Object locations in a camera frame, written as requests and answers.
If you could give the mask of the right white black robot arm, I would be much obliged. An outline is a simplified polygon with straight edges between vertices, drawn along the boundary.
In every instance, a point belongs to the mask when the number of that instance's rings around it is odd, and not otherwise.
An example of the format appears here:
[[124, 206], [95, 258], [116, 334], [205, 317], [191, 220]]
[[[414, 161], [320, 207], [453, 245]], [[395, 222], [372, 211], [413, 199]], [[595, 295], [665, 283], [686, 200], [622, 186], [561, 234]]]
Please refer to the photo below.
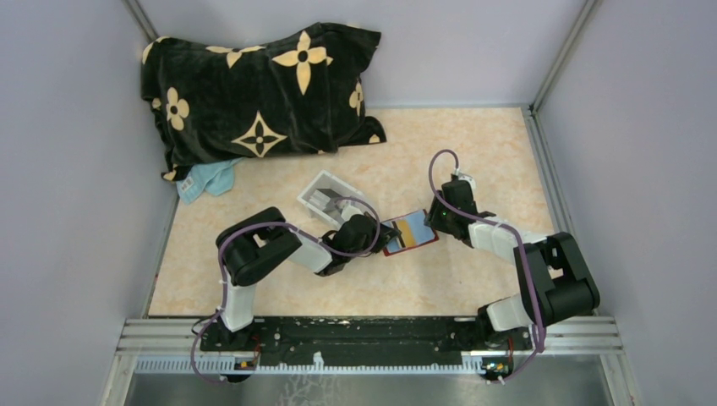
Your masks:
[[476, 337], [486, 348], [499, 348], [519, 328], [545, 328], [586, 315], [600, 304], [599, 290], [571, 234], [519, 232], [494, 213], [478, 211], [467, 180], [452, 177], [436, 191], [425, 223], [516, 268], [518, 293], [478, 310]]

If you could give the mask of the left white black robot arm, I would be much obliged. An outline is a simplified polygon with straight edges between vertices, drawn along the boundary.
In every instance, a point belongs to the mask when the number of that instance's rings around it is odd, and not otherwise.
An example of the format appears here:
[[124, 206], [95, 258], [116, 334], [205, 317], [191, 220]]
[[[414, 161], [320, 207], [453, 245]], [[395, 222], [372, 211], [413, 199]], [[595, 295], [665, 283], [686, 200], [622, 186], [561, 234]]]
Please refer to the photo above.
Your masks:
[[234, 350], [251, 344], [256, 285], [281, 264], [289, 261], [329, 277], [351, 260], [377, 254], [402, 236], [356, 206], [344, 206], [342, 219], [339, 229], [316, 238], [286, 222], [271, 206], [220, 233], [216, 247], [223, 288], [218, 311], [225, 344]]

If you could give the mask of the gold black credit card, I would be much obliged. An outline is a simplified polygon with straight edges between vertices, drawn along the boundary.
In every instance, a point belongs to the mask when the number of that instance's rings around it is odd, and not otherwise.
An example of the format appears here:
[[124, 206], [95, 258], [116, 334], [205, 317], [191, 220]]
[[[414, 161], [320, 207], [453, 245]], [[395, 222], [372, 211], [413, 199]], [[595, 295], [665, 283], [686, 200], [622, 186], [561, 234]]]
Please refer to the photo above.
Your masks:
[[408, 217], [398, 219], [396, 226], [397, 229], [401, 231], [399, 245], [403, 250], [408, 250], [419, 245], [414, 234], [412, 223]]

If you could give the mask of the white plastic card box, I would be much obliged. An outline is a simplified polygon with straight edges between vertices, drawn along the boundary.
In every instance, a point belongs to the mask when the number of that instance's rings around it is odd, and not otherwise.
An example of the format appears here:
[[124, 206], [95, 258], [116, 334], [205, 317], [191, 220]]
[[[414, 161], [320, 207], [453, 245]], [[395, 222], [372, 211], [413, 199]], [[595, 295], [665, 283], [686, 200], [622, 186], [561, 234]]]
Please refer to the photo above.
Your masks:
[[368, 196], [359, 189], [334, 174], [321, 170], [299, 193], [297, 201], [312, 217], [338, 230], [348, 220], [349, 213], [367, 211], [353, 198], [371, 203]]

